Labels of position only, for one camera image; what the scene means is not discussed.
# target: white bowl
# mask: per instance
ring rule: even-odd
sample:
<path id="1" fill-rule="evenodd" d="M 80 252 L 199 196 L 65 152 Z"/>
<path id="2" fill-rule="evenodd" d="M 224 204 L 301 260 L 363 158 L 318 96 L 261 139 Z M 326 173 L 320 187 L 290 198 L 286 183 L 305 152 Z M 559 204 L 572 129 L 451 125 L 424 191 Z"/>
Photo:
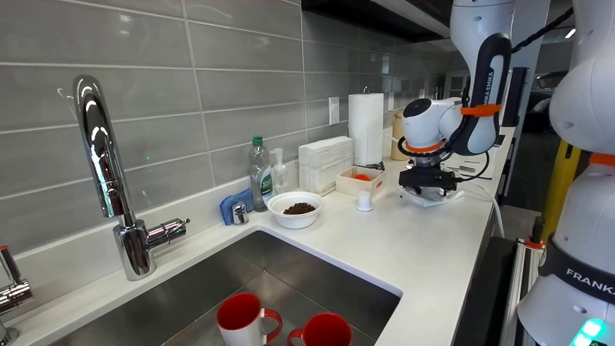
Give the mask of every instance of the white bowl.
<path id="1" fill-rule="evenodd" d="M 288 216 L 284 210 L 291 208 L 293 204 L 309 204 L 315 210 L 307 214 Z M 305 229 L 320 216 L 322 198 L 313 192 L 293 191 L 284 192 L 266 202 L 268 212 L 272 214 L 274 221 L 284 229 Z"/>

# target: faucet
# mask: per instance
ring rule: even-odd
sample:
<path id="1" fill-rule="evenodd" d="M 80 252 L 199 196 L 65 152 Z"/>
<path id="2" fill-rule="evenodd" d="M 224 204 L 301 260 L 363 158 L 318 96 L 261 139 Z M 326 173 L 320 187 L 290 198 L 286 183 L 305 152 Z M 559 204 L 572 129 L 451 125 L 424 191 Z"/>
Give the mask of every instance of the faucet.
<path id="1" fill-rule="evenodd" d="M 113 235 L 126 279 L 136 281 L 147 277 L 153 271 L 151 250 L 186 235 L 186 223 L 190 219 L 170 219 L 153 229 L 145 229 L 145 223 L 136 219 L 130 208 L 117 141 L 99 83 L 94 77 L 80 75 L 74 79 L 74 108 L 101 216 L 119 217 Z"/>
<path id="2" fill-rule="evenodd" d="M 20 273 L 13 262 L 13 256 L 7 252 L 5 246 L 0 246 L 0 314 L 7 312 L 20 302 L 28 300 L 32 296 L 32 291 L 28 283 L 20 279 Z M 15 329 L 3 327 L 0 321 L 0 346 L 9 344 L 13 339 L 17 339 Z"/>

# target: sink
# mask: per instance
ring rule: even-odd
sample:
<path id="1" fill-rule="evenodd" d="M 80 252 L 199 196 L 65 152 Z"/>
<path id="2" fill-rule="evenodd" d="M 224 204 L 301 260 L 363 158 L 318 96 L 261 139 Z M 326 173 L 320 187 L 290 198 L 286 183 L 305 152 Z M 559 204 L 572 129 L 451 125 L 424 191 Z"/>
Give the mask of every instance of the sink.
<path id="1" fill-rule="evenodd" d="M 286 344 L 286 335 L 316 312 L 343 316 L 353 329 L 353 346 L 374 344 L 399 302 L 399 296 L 257 231 L 55 344 L 217 346 L 222 344 L 217 306 L 242 291 L 280 312 L 284 329 L 274 344 Z"/>

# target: black cable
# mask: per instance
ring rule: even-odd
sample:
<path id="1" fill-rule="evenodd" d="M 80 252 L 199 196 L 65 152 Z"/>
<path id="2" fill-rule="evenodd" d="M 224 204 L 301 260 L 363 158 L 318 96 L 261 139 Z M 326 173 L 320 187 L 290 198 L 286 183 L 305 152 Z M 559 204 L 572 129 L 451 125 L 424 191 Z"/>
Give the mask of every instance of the black cable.
<path id="1" fill-rule="evenodd" d="M 561 25 L 564 19 L 568 19 L 574 14 L 572 8 L 568 8 L 566 12 L 562 12 L 559 18 L 555 18 L 551 23 L 543 25 L 539 31 L 532 33 L 530 37 L 526 37 L 524 41 L 520 41 L 511 54 L 518 52 L 520 48 L 532 44 L 536 39 L 539 39 L 541 35 L 553 31 L 557 25 Z"/>
<path id="2" fill-rule="evenodd" d="M 478 179 L 480 175 L 484 175 L 488 164 L 489 164 L 489 156 L 488 156 L 488 152 L 484 152 L 484 168 L 482 168 L 476 175 L 459 177 L 459 179 L 455 179 L 455 181 L 457 181 L 457 183 L 463 183 L 463 181 L 474 181 L 474 179 Z"/>

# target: kitchen counter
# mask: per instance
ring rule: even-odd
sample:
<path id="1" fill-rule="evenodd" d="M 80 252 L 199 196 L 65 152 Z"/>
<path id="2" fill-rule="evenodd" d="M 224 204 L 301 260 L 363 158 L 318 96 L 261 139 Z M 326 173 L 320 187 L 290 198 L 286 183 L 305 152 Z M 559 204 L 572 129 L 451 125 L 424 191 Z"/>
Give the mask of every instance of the kitchen counter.
<path id="1" fill-rule="evenodd" d="M 378 346 L 449 344 L 489 225 L 491 202 L 486 192 L 495 194 L 499 187 L 512 129 L 503 133 L 503 144 L 491 150 L 491 179 L 459 185 L 459 196 L 441 206 L 422 210 L 401 200 L 395 181 L 403 164 L 386 162 L 384 191 L 374 196 L 368 214 L 353 208 L 353 196 L 332 192 L 324 198 L 322 216 L 303 231 L 280 229 L 268 214 L 249 214 L 245 227 L 192 227 L 192 237 L 155 254 L 157 269 L 147 279 L 128 283 L 115 269 L 13 317 L 7 325 L 20 331 L 15 346 L 57 341 L 253 231 L 265 231 L 401 296 Z"/>

